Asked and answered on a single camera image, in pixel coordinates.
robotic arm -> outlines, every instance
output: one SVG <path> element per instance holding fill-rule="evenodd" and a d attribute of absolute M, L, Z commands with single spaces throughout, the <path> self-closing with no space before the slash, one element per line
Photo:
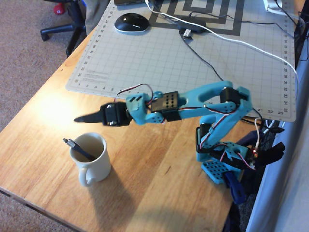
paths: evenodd
<path fill-rule="evenodd" d="M 205 104 L 216 96 L 220 97 L 219 104 Z M 224 182 L 222 174 L 225 172 L 232 171 L 238 178 L 241 170 L 254 170 L 248 163 L 254 163 L 255 149 L 241 143 L 220 141 L 252 109 L 249 90 L 243 87 L 233 89 L 231 82 L 223 81 L 185 93 L 132 94 L 127 96 L 126 102 L 107 103 L 98 112 L 74 121 L 102 122 L 105 126 L 120 127 L 129 125 L 131 120 L 143 125 L 202 116 L 196 129 L 197 161 L 202 162 L 202 169 L 220 184 Z"/>

mug handle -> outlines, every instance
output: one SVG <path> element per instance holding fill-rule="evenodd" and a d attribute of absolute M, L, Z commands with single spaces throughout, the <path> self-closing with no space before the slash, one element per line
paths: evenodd
<path fill-rule="evenodd" d="M 81 168 L 79 169 L 79 175 L 78 175 L 79 182 L 82 184 L 82 186 L 85 186 L 85 187 L 89 187 L 92 185 L 93 182 L 95 182 L 94 178 L 91 178 L 89 181 L 87 181 L 87 178 L 86 178 L 87 171 L 88 171 L 88 168 L 86 167 Z"/>

cutting mat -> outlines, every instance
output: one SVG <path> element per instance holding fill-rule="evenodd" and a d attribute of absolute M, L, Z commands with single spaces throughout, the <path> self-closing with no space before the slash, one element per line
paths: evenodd
<path fill-rule="evenodd" d="M 293 12 L 293 2 L 283 1 L 283 7 Z M 276 22 L 288 33 L 294 33 L 293 23 L 286 16 L 266 12 L 262 0 L 164 0 L 158 8 L 174 16 L 198 10 L 230 15 L 242 21 Z M 148 18 L 151 28 L 143 33 L 118 32 L 114 28 L 115 20 L 131 12 Z M 203 14 L 197 17 L 227 38 L 243 40 L 295 63 L 294 40 L 276 25 L 240 23 Z M 211 63 L 224 80 L 231 81 L 234 87 L 250 90 L 253 106 L 264 118 L 295 120 L 295 75 L 288 65 L 210 33 L 193 35 L 193 39 L 191 47 Z M 114 97 L 121 89 L 139 83 L 148 83 L 162 92 L 185 92 L 218 81 L 213 70 L 183 43 L 176 25 L 150 12 L 144 3 L 116 7 L 111 1 L 66 88 Z M 121 94 L 120 98 L 139 91 L 149 92 L 146 87 L 140 87 Z M 219 103 L 219 98 L 207 103 Z M 257 115 L 250 112 L 248 116 Z"/>

white mug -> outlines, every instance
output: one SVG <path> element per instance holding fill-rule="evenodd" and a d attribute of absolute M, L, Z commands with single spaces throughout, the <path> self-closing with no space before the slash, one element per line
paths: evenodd
<path fill-rule="evenodd" d="M 70 148 L 71 158 L 79 168 L 79 181 L 82 186 L 88 187 L 106 178 L 112 166 L 105 139 L 97 133 L 90 132 L 78 136 L 75 142 L 85 152 L 96 158 L 94 161 L 89 161 L 85 156 Z"/>

office chair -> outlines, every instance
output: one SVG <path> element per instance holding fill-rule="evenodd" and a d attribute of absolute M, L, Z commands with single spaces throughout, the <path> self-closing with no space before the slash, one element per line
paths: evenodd
<path fill-rule="evenodd" d="M 59 33 L 59 32 L 66 32 L 66 31 L 73 31 L 73 35 L 67 46 L 67 57 L 71 55 L 78 38 L 80 37 L 81 33 L 86 31 L 85 26 L 85 19 L 83 18 L 81 9 L 78 4 L 78 0 L 44 0 L 44 1 L 51 1 L 56 3 L 67 3 L 70 2 L 70 6 L 68 6 L 68 13 L 69 16 L 72 18 L 73 22 L 71 24 L 66 24 L 58 27 L 52 28 L 45 28 L 41 30 L 41 36 L 43 41 L 47 41 L 49 39 L 49 33 Z"/>

